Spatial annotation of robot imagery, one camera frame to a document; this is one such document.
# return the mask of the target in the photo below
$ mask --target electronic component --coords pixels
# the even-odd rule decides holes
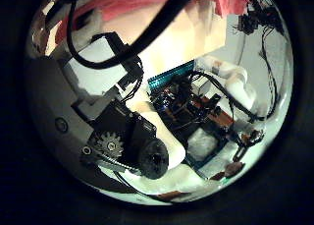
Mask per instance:
[[[148,86],[151,92],[156,92],[163,88],[174,76],[181,77],[194,69],[194,60],[177,66],[176,68],[167,71],[163,74],[150,78]]]
[[[102,161],[103,157],[109,157],[118,165],[138,169],[137,172],[150,179],[158,179],[166,173],[168,151],[156,138],[156,127],[138,113],[131,112],[118,99],[113,99],[90,125],[94,132],[87,145],[101,154],[101,157],[93,159],[94,164]]]
[[[250,35],[258,26],[275,28],[280,34],[284,34],[283,24],[280,15],[273,4],[266,0],[249,0],[247,14],[238,17],[237,29]]]

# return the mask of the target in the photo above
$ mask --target white plastic part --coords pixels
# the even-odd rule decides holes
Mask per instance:
[[[190,193],[209,185],[208,181],[202,180],[185,164],[168,170],[162,178],[157,180],[136,176],[128,171],[122,176],[137,190],[148,195],[160,195],[174,191]]]
[[[131,111],[140,113],[140,115],[156,126],[156,137],[165,144],[168,150],[168,169],[178,166],[185,158],[185,149],[165,126],[164,122],[161,120],[160,116],[150,103],[149,97],[144,91],[144,88],[141,88],[133,99],[127,101],[127,107]]]
[[[230,95],[239,101],[246,109],[251,109],[256,99],[254,88],[247,84],[246,70],[213,56],[205,55],[195,60],[196,69],[211,72],[225,79],[225,88]]]

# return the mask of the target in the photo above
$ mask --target pink fabric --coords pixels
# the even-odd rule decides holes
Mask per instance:
[[[91,0],[87,4],[76,9],[75,19],[85,12],[98,8],[103,12],[103,20],[110,21],[119,15],[131,12],[142,7],[163,3],[167,0]],[[225,16],[228,14],[241,15],[244,13],[248,0],[213,0],[216,2],[216,14]],[[68,19],[64,19],[56,34],[56,43],[60,43],[66,36]]]

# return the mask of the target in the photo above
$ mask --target black circle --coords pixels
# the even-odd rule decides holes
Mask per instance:
[[[56,129],[62,134],[65,134],[68,132],[68,129],[69,129],[68,123],[67,121],[65,121],[65,119],[61,117],[55,119],[55,126],[56,126]]]
[[[164,143],[153,139],[143,146],[138,155],[138,167],[149,179],[161,178],[168,169],[169,155]]]

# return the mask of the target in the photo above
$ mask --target metal screw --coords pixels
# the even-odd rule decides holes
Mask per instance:
[[[65,134],[69,128],[68,123],[63,118],[55,119],[55,127],[62,134]]]
[[[90,154],[91,153],[91,149],[88,147],[88,146],[85,146],[83,149],[82,149],[82,152],[84,154]]]
[[[109,143],[107,144],[107,148],[108,148],[110,151],[112,151],[112,150],[114,150],[114,149],[116,148],[116,145],[115,145],[113,142],[109,142]]]

